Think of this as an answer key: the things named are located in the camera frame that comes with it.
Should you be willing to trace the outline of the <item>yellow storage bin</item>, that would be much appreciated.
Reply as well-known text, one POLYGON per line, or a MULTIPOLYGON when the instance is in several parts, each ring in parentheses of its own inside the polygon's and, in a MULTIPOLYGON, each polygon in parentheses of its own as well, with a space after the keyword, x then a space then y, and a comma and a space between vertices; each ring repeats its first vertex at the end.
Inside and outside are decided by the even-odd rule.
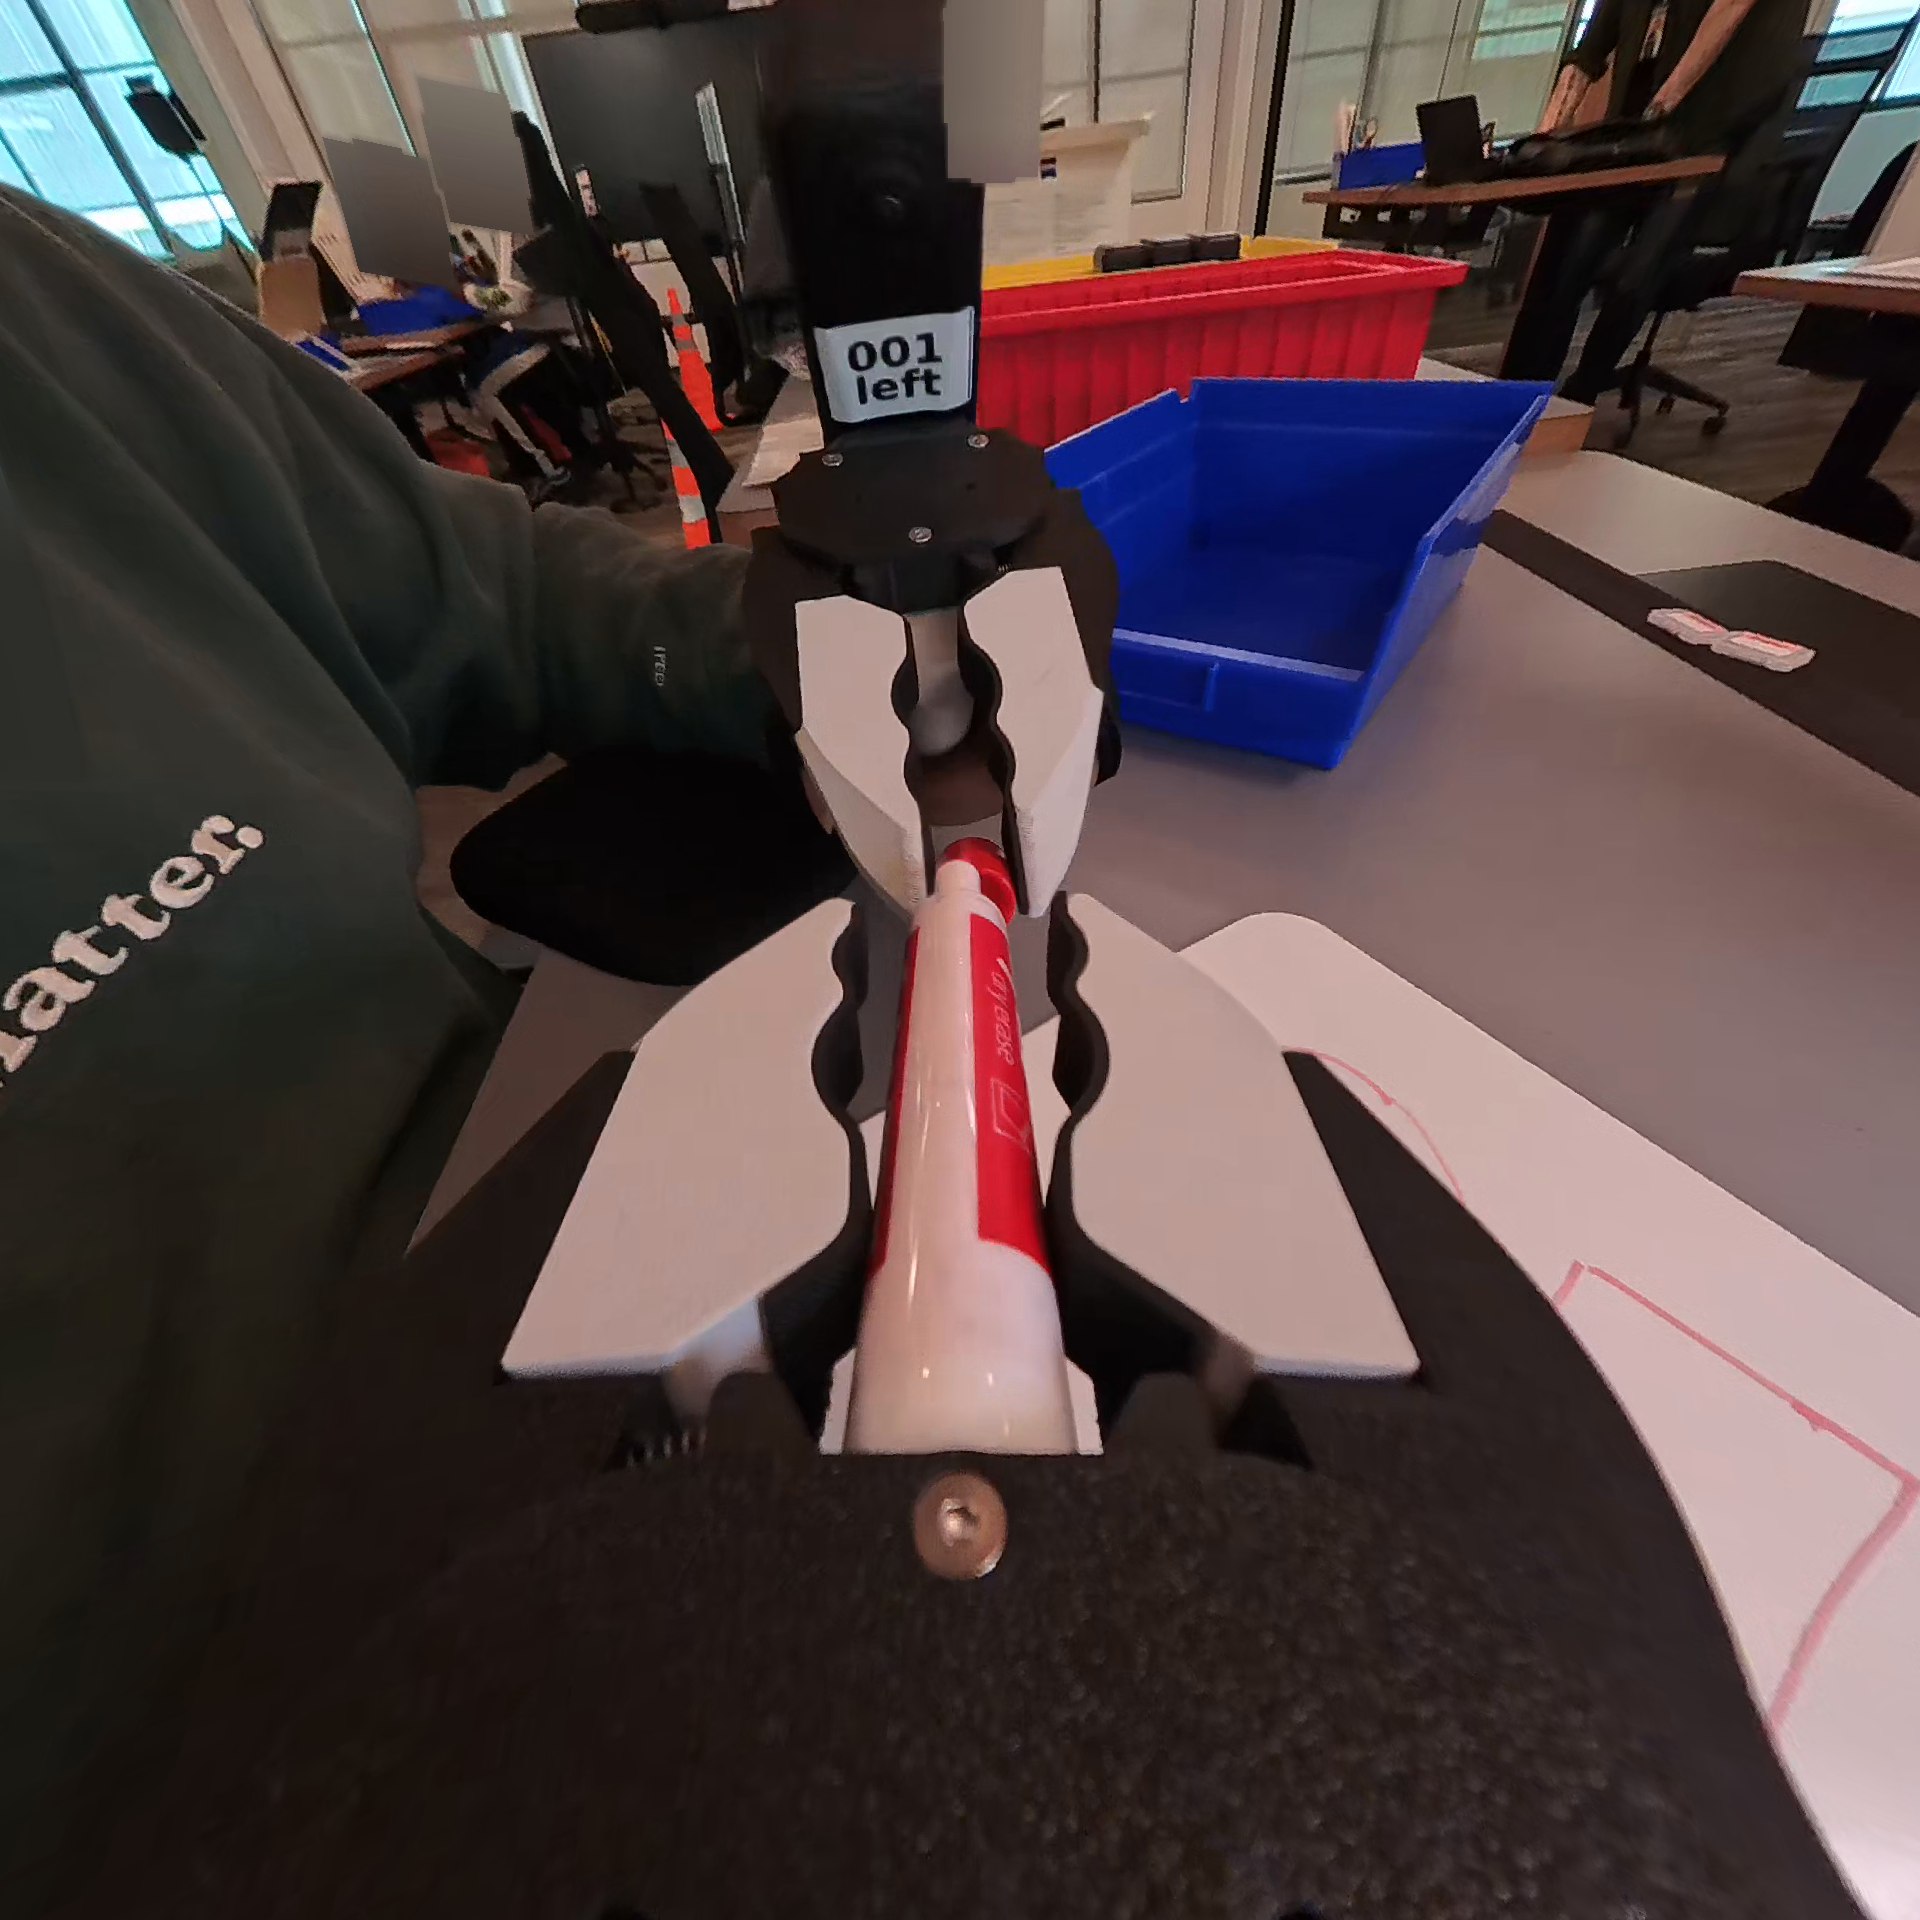
POLYGON ((986 293, 1022 290, 1099 274, 1178 269, 1270 256, 1333 251, 1336 243, 1299 236, 1247 236, 1237 230, 1184 234, 1102 245, 1076 256, 1038 256, 983 269, 986 293))

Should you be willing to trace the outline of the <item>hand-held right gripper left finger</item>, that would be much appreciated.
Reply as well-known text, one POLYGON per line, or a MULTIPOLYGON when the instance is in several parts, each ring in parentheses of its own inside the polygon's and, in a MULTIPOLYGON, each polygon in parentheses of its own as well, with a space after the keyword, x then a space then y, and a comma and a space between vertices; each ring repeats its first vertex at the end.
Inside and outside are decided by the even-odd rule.
POLYGON ((643 1036, 509 1334, 509 1379, 646 1375, 701 1419, 727 1375, 770 1371, 826 1414, 872 1239, 851 1117, 866 987, 860 909, 832 899, 643 1036))

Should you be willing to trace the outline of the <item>red whiteboard marker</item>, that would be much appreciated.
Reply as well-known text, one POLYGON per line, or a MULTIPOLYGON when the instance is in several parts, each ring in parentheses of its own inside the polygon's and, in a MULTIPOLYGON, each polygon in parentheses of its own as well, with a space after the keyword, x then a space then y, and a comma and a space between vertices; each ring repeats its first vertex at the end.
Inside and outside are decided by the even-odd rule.
POLYGON ((1066 1456, 1052 1275, 1007 920, 935 891, 902 956, 845 1451, 1066 1456))

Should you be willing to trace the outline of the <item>red storage bin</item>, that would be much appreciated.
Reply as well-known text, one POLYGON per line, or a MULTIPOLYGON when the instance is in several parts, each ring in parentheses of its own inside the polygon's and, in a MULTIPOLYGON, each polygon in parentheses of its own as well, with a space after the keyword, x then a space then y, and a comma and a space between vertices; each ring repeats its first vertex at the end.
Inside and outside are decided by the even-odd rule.
POLYGON ((976 421, 1066 442, 1200 378, 1412 378, 1452 256, 1307 247, 989 288, 976 421))

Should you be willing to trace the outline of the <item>red marker cap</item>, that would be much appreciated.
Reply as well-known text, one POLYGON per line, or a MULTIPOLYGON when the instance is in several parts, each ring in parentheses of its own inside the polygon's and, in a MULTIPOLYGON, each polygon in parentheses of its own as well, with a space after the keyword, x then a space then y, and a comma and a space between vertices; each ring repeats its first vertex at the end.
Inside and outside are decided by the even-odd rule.
POLYGON ((1018 920, 1022 906, 1013 866, 991 838, 968 835, 950 842, 935 859, 935 891, 972 884, 1002 916, 1018 920))

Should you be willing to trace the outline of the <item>small white object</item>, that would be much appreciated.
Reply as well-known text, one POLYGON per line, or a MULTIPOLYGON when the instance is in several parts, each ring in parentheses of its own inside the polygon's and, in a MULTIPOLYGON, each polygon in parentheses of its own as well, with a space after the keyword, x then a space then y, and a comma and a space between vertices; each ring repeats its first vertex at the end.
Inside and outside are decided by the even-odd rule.
POLYGON ((1645 623, 1656 636, 1678 639, 1688 648, 1755 666, 1772 674, 1796 671, 1816 656, 1816 648, 1798 639, 1782 639, 1759 631, 1730 631, 1692 607, 1652 607, 1645 612, 1645 623))

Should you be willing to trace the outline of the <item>wooden table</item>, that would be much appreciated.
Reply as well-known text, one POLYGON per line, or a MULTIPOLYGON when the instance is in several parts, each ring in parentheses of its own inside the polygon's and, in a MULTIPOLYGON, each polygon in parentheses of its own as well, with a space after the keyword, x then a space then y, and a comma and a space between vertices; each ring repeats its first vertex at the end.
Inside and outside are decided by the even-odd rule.
POLYGON ((1498 213, 1549 218, 1635 196, 1686 200, 1724 167, 1725 157, 1710 152, 1556 176, 1317 184, 1303 191, 1303 204, 1323 213, 1323 236, 1343 250, 1463 259, 1480 245, 1498 213))

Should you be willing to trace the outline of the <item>person's left forearm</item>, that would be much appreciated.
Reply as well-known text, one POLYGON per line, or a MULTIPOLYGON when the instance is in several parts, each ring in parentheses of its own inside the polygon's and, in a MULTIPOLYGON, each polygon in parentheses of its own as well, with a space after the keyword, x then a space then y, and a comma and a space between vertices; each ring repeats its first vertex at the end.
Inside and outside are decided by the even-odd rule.
POLYGON ((698 752, 773 775, 790 756, 744 619, 733 543, 646 543, 606 511, 527 507, 448 478, 438 615, 392 698, 423 783, 502 787, 610 750, 698 752))

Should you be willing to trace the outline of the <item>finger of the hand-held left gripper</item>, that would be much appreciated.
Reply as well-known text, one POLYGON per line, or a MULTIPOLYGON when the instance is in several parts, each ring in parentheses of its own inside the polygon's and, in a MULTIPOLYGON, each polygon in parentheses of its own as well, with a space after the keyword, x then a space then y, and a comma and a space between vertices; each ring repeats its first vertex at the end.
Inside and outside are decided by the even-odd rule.
POLYGON ((895 906, 920 906, 927 832, 906 778, 909 734, 895 710, 906 619, 834 595, 799 602, 796 629, 806 780, 866 883, 895 906))
POLYGON ((1058 568, 1013 568, 967 602, 987 670, 987 763, 1022 909, 1046 909, 1078 851, 1106 714, 1058 568))

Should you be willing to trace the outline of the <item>white whiteboard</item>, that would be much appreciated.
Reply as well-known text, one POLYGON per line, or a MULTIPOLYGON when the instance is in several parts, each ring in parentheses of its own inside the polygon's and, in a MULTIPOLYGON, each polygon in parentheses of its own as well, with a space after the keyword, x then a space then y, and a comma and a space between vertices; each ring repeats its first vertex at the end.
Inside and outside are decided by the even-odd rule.
POLYGON ((1870 1916, 1918 1916, 1916 1315, 1330 927, 1186 949, 1501 1242, 1654 1456, 1870 1916))

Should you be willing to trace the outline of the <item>office desk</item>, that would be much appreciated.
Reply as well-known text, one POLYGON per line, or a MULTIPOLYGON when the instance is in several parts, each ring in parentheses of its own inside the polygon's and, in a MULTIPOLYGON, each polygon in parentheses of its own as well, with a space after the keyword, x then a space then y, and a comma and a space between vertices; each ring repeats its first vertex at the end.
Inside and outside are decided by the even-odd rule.
POLYGON ((355 307, 341 325, 290 325, 280 334, 359 392, 398 400, 402 392, 453 392, 475 407, 484 378, 536 352, 570 352, 586 360, 580 323, 570 304, 507 282, 496 288, 402 290, 355 307))

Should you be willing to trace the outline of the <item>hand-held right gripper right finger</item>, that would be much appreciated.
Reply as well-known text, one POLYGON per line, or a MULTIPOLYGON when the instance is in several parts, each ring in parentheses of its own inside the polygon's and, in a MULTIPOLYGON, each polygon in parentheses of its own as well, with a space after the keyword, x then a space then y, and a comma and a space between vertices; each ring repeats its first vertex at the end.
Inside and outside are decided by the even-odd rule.
POLYGON ((1215 1419, 1263 1375, 1406 1380, 1416 1354, 1275 1032, 1085 894, 1046 916, 1044 1230, 1099 1419, 1148 1375, 1215 1419))

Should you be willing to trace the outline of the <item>orange striped post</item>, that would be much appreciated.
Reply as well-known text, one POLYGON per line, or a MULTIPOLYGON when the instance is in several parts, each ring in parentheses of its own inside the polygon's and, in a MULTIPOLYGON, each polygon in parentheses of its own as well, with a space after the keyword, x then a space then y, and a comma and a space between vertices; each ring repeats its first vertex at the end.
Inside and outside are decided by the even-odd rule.
POLYGON ((719 418, 716 412, 714 379, 693 335, 691 315, 677 288, 668 288, 666 301, 666 323, 669 326, 678 391, 684 396, 678 422, 686 432, 662 421, 662 436, 678 501, 684 543, 686 548, 701 548, 722 539, 717 532, 717 506, 728 486, 731 467, 716 436, 719 418))

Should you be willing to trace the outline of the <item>blue open-front storage bin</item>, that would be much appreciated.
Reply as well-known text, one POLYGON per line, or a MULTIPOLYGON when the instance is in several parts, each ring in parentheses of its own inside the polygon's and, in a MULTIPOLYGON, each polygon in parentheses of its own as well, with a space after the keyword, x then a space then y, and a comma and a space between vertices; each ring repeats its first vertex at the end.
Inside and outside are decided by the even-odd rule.
POLYGON ((1335 768, 1466 583, 1549 396, 1205 374, 1046 447, 1118 568, 1119 720, 1335 768))

